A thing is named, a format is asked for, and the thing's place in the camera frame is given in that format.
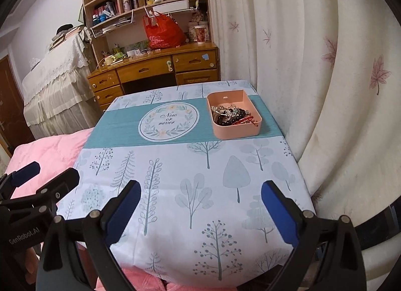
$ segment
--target blue gripper pad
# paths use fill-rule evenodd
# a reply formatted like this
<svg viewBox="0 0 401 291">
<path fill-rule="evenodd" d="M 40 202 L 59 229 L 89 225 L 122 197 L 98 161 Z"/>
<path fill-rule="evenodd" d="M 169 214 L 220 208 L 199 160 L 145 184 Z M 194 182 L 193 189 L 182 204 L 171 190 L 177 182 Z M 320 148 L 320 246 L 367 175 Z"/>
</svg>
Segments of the blue gripper pad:
<svg viewBox="0 0 401 291">
<path fill-rule="evenodd" d="M 271 180 L 263 183 L 261 197 L 284 242 L 295 248 L 299 242 L 297 222 L 285 206 L 287 199 Z"/>
<path fill-rule="evenodd" d="M 105 237 L 105 243 L 108 247 L 120 240 L 124 229 L 141 200 L 141 185 L 139 182 L 131 180 L 121 191 L 118 198 L 120 197 L 124 197 L 124 199 L 106 223 L 107 235 Z"/>
<path fill-rule="evenodd" d="M 41 166 L 34 161 L 18 171 L 13 172 L 11 174 L 11 184 L 14 187 L 21 187 L 24 183 L 38 175 L 39 172 L 41 172 Z"/>
</svg>

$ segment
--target tree print tablecloth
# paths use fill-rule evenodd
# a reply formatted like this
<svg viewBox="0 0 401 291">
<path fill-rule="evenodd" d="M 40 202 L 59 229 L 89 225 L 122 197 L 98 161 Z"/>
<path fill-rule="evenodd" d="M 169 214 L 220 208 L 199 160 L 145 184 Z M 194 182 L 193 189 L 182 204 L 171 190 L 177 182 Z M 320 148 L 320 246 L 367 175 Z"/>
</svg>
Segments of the tree print tablecloth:
<svg viewBox="0 0 401 291">
<path fill-rule="evenodd" d="M 209 93 L 244 89 L 263 118 L 254 138 L 218 140 Z M 142 199 L 111 250 L 122 267 L 204 287 L 237 286 L 291 252 L 261 201 L 272 179 L 301 209 L 313 210 L 305 183 L 270 112 L 247 81 L 175 86 L 115 99 L 82 149 L 79 186 L 59 206 L 79 218 L 130 179 Z"/>
</svg>

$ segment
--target human hand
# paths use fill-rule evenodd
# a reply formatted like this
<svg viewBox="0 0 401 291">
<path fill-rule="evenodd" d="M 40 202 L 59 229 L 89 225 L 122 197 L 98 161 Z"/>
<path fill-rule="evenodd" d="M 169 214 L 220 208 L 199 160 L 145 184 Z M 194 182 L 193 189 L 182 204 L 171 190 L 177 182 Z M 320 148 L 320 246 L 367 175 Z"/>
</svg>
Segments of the human hand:
<svg viewBox="0 0 401 291">
<path fill-rule="evenodd" d="M 27 249 L 25 253 L 25 268 L 28 272 L 25 274 L 25 279 L 28 284 L 34 284 L 36 282 L 38 263 L 39 259 L 36 256 L 35 250 L 33 248 Z"/>
</svg>

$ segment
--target teal stripe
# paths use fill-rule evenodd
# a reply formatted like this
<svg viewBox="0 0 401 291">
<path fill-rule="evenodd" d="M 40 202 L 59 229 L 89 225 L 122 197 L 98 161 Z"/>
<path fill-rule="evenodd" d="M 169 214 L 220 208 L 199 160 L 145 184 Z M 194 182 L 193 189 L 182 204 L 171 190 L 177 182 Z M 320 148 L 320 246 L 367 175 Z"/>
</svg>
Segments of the teal stripe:
<svg viewBox="0 0 401 291">
<path fill-rule="evenodd" d="M 260 96 L 250 95 L 249 98 L 263 119 L 259 135 L 252 138 L 282 136 L 277 123 L 263 103 Z M 213 134 L 211 119 L 207 110 L 206 99 L 183 100 L 183 102 L 190 103 L 196 107 L 199 111 L 200 118 L 198 124 L 192 131 L 178 139 L 155 143 L 145 140 L 138 133 L 138 125 L 142 117 L 156 107 L 166 103 L 171 103 L 170 101 L 158 103 L 157 105 L 142 105 L 138 107 L 105 112 L 91 133 L 89 139 L 85 143 L 84 148 L 117 148 L 123 146 L 217 141 L 218 139 Z"/>
</svg>

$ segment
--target wooden door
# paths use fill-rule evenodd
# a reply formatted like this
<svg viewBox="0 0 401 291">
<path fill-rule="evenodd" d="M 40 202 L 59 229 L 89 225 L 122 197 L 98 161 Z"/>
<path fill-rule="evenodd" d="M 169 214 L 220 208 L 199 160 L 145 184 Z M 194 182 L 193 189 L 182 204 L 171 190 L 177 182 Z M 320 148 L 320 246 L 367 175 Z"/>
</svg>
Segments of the wooden door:
<svg viewBox="0 0 401 291">
<path fill-rule="evenodd" d="M 0 131 L 11 153 L 35 140 L 24 117 L 24 102 L 15 85 L 9 57 L 0 60 Z"/>
</svg>

